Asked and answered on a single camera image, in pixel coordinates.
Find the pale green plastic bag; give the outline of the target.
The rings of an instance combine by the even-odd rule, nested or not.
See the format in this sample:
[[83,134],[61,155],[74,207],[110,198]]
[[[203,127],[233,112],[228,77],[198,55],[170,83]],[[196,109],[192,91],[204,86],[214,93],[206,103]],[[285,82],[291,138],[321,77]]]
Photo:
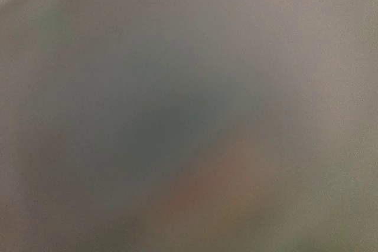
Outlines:
[[2,251],[376,251],[377,0],[1,0]]

